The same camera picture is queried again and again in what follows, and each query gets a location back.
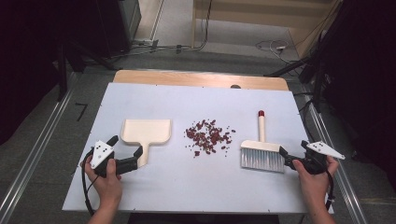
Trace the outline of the wooden table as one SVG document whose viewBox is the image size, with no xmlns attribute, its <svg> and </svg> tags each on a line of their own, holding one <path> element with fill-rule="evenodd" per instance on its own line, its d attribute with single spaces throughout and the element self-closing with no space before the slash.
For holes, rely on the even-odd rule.
<svg viewBox="0 0 396 224">
<path fill-rule="evenodd" d="M 180 72 L 157 70 L 120 70 L 113 78 L 115 83 L 151 85 L 234 88 L 246 90 L 287 91 L 282 77 L 251 77 L 208 72 Z"/>
</svg>

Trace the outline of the dark curtain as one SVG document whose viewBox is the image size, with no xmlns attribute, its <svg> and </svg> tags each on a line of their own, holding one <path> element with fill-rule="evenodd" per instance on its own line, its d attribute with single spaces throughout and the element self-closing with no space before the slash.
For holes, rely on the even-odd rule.
<svg viewBox="0 0 396 224">
<path fill-rule="evenodd" d="M 329 37 L 324 96 L 356 150 L 396 178 L 396 0 L 344 0 Z"/>
<path fill-rule="evenodd" d="M 0 146 L 64 80 L 54 62 L 85 68 L 72 29 L 92 0 L 0 0 Z"/>
</svg>

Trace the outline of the metal floor rail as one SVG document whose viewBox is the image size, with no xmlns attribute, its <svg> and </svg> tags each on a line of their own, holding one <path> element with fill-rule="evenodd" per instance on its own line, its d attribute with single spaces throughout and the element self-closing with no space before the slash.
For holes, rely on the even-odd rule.
<svg viewBox="0 0 396 224">
<path fill-rule="evenodd" d="M 26 186 L 33 175 L 33 172 L 41 159 L 47 144 L 57 127 L 57 124 L 70 100 L 80 75 L 73 72 L 66 83 L 69 89 L 64 94 L 63 98 L 56 102 L 51 110 L 51 113 L 46 118 L 46 123 L 40 131 L 39 136 L 35 140 L 35 144 L 30 148 L 27 158 L 24 160 L 21 169 L 18 171 L 16 177 L 10 184 L 4 198 L 0 205 L 0 224 L 7 224 L 12 216 L 12 213 L 19 202 Z"/>
<path fill-rule="evenodd" d="M 308 105 L 308 111 L 316 126 L 319 139 L 330 147 L 335 148 L 332 137 L 329 134 L 328 128 L 323 120 L 322 113 L 318 113 L 312 104 Z M 359 199 L 352 187 L 351 182 L 348 179 L 347 171 L 342 161 L 340 161 L 338 171 L 335 174 L 335 179 L 353 224 L 368 224 L 366 216 L 361 209 Z"/>
</svg>

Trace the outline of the cream hand brush red-tipped handle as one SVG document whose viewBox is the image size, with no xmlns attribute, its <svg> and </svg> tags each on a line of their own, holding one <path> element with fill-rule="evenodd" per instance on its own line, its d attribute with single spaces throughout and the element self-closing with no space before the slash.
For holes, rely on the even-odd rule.
<svg viewBox="0 0 396 224">
<path fill-rule="evenodd" d="M 245 140 L 241 144 L 241 167 L 272 173 L 284 173 L 284 159 L 280 156 L 280 144 L 265 140 L 265 113 L 258 112 L 259 140 Z"/>
</svg>

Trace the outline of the black cabinet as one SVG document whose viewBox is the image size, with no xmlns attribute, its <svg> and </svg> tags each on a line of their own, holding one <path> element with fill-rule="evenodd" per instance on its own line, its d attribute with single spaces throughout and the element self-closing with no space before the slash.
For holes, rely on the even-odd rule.
<svg viewBox="0 0 396 224">
<path fill-rule="evenodd" d="M 128 52 L 142 19 L 138 0 L 95 0 L 104 31 L 105 55 Z"/>
</svg>

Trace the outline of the black metal stand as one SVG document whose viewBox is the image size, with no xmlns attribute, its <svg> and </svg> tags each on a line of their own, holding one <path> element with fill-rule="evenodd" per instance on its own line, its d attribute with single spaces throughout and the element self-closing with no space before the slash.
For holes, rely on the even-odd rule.
<svg viewBox="0 0 396 224">
<path fill-rule="evenodd" d="M 305 56 L 301 60 L 294 62 L 291 65 L 286 65 L 284 68 L 267 75 L 267 77 L 280 77 L 287 72 L 302 66 L 303 71 L 299 75 L 299 80 L 302 84 L 314 81 L 313 96 L 310 102 L 318 113 L 321 112 L 320 93 L 325 75 L 325 62 L 323 61 L 323 57 L 324 51 L 328 47 L 330 40 L 331 34 L 329 31 L 321 32 L 314 50 L 308 56 Z"/>
<path fill-rule="evenodd" d="M 77 72 L 85 70 L 85 63 L 81 56 L 86 55 L 93 59 L 95 62 L 101 64 L 103 67 L 110 71 L 119 71 L 120 67 L 116 67 L 112 63 L 107 62 L 99 55 L 91 50 L 83 47 L 73 39 L 61 39 L 57 44 L 57 62 L 59 73 L 59 95 L 57 101 L 60 102 L 66 95 L 68 90 L 67 77 L 66 77 L 66 63 L 70 63 L 72 69 Z"/>
</svg>

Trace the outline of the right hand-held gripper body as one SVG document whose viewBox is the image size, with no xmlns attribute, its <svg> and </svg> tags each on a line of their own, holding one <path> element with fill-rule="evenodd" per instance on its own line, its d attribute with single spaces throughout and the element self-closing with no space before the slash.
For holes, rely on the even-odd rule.
<svg viewBox="0 0 396 224">
<path fill-rule="evenodd" d="M 294 160 L 300 161 L 305 170 L 311 175 L 322 174 L 327 170 L 327 157 L 332 156 L 336 159 L 344 160 L 346 157 L 328 146 L 324 142 L 318 141 L 314 143 L 308 143 L 308 152 L 304 154 L 303 158 L 298 158 L 295 156 L 290 156 L 289 161 L 284 160 L 284 165 L 288 166 L 290 169 L 295 170 L 292 162 Z"/>
</svg>

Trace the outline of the white board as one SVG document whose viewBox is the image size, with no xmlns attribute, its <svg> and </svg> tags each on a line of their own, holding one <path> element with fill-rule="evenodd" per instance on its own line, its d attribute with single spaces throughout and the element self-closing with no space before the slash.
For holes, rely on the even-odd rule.
<svg viewBox="0 0 396 224">
<path fill-rule="evenodd" d="M 127 119 L 169 119 L 169 140 L 148 150 L 143 167 L 123 175 L 120 210 L 127 212 L 294 214 L 306 210 L 298 175 L 240 166 L 240 146 L 258 138 L 265 114 L 269 143 L 304 155 L 307 137 L 291 92 L 111 83 L 86 145 L 121 133 Z M 197 152 L 186 129 L 213 119 L 232 142 L 212 154 Z"/>
</svg>

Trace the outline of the person's left hand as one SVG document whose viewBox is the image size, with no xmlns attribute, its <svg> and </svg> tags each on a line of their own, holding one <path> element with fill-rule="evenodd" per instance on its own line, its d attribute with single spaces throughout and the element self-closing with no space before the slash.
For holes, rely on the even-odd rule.
<svg viewBox="0 0 396 224">
<path fill-rule="evenodd" d="M 106 166 L 106 177 L 101 177 L 95 174 L 91 168 L 92 156 L 89 156 L 82 164 L 85 168 L 85 173 L 93 183 L 100 199 L 100 209 L 112 209 L 117 211 L 119 208 L 122 186 L 121 176 L 116 174 L 116 162 L 110 159 Z"/>
</svg>

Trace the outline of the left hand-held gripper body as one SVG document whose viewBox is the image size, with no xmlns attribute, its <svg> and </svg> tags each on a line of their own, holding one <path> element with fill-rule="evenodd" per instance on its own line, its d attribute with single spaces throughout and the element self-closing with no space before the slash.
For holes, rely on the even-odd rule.
<svg viewBox="0 0 396 224">
<path fill-rule="evenodd" d="M 106 178 L 108 160 L 113 159 L 115 155 L 114 147 L 108 146 L 103 141 L 97 141 L 92 148 L 92 152 L 91 168 L 97 175 Z M 122 160 L 115 160 L 115 162 L 117 175 L 129 173 L 138 168 L 137 159 L 134 156 Z"/>
</svg>

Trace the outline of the person's right hand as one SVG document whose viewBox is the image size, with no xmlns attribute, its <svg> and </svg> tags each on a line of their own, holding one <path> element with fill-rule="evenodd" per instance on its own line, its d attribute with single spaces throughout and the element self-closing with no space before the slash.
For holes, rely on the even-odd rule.
<svg viewBox="0 0 396 224">
<path fill-rule="evenodd" d="M 294 160 L 292 164 L 298 173 L 306 206 L 308 208 L 325 207 L 325 195 L 330 185 L 328 175 L 326 173 L 311 175 L 297 160 Z"/>
</svg>

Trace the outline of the pile of red crumbs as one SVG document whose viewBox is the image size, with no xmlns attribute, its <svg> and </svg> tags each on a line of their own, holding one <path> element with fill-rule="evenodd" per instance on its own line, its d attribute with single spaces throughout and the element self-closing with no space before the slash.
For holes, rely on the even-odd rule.
<svg viewBox="0 0 396 224">
<path fill-rule="evenodd" d="M 194 158 L 202 154 L 216 154 L 218 151 L 228 152 L 234 134 L 235 129 L 230 126 L 221 127 L 215 119 L 194 121 L 183 132 L 183 136 L 190 141 L 185 148 L 193 153 Z"/>
</svg>

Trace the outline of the cream dustpan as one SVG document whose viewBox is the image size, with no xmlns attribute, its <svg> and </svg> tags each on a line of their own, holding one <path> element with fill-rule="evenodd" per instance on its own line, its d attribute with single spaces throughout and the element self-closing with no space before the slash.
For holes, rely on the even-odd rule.
<svg viewBox="0 0 396 224">
<path fill-rule="evenodd" d="M 170 119 L 126 119 L 120 133 L 122 141 L 129 145 L 139 144 L 143 153 L 137 160 L 142 167 L 149 162 L 149 146 L 166 143 L 171 136 Z"/>
</svg>

